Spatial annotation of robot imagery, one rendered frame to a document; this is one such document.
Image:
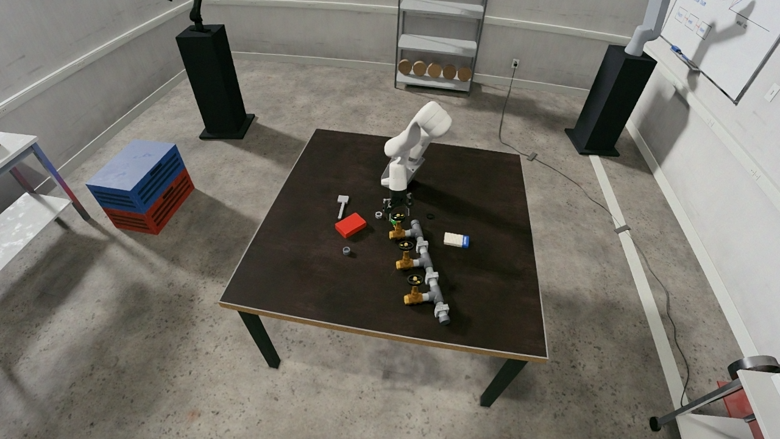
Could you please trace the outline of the red rectangular block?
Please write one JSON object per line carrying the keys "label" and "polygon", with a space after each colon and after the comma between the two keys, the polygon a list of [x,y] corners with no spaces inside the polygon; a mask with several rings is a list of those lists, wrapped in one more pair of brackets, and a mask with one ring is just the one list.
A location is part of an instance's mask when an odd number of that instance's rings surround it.
{"label": "red rectangular block", "polygon": [[356,212],[352,216],[335,223],[335,229],[337,229],[345,238],[353,235],[364,227],[367,227],[367,222],[365,222],[362,217],[358,216]]}

